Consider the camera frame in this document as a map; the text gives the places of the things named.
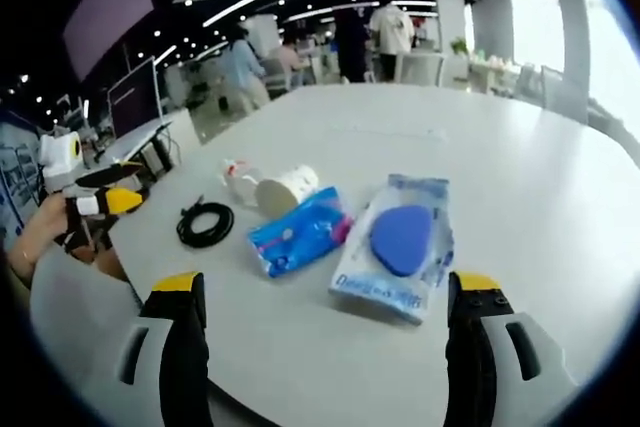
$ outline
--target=black cable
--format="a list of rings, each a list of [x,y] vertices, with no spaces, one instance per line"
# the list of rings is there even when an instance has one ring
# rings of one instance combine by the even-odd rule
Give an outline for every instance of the black cable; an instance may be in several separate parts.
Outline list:
[[[230,207],[217,202],[203,204],[202,197],[187,210],[183,209],[181,213],[182,219],[178,222],[176,232],[183,244],[195,249],[216,245],[229,234],[233,227],[234,215]],[[202,214],[216,214],[218,222],[213,227],[196,233],[191,226]]]

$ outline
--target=white robot part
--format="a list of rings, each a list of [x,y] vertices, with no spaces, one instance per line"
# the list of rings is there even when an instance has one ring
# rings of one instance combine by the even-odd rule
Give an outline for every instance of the white robot part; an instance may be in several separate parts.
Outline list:
[[[83,169],[82,148],[77,132],[62,137],[43,135],[40,139],[40,164],[47,192],[57,192],[72,185]]]

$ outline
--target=white shirt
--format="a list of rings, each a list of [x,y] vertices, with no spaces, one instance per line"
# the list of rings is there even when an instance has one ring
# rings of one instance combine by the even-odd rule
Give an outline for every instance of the white shirt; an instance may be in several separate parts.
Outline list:
[[[389,4],[376,10],[371,16],[370,27],[380,33],[381,54],[411,52],[411,40],[415,35],[413,22],[397,5]]]

